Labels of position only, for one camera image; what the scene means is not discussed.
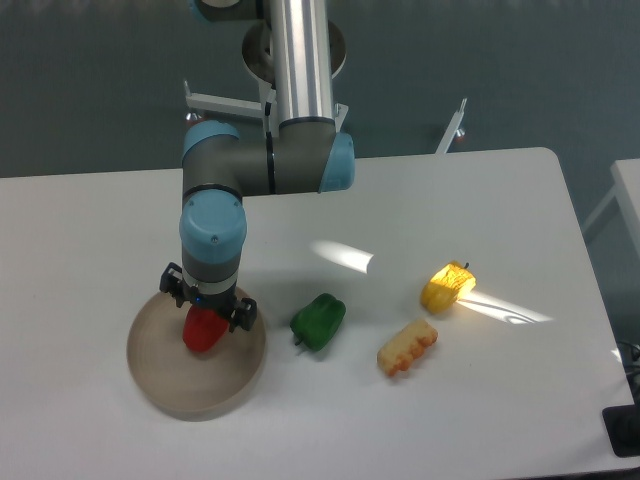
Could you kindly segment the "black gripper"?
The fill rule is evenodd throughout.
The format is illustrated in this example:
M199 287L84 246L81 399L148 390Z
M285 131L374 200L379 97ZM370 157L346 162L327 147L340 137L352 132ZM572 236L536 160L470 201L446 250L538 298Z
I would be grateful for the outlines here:
M229 331L251 331L257 319L257 303L252 298L236 298L236 283L220 293L207 294L183 281L182 268L170 262L160 277L159 291L168 294L181 308L185 301L204 310L214 311L228 321Z

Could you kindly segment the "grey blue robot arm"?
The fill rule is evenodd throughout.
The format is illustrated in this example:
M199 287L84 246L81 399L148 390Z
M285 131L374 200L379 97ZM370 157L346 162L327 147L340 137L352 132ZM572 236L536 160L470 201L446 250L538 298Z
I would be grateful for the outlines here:
M270 31L275 92L263 112L277 114L263 140L244 142L231 125L202 119L186 132L182 154L182 263L169 264L160 290L178 306L216 313L230 330L252 329L257 306L236 295L247 235L249 196L346 190L355 177L353 139L337 129L329 20L323 1L196 1L208 21L235 13Z

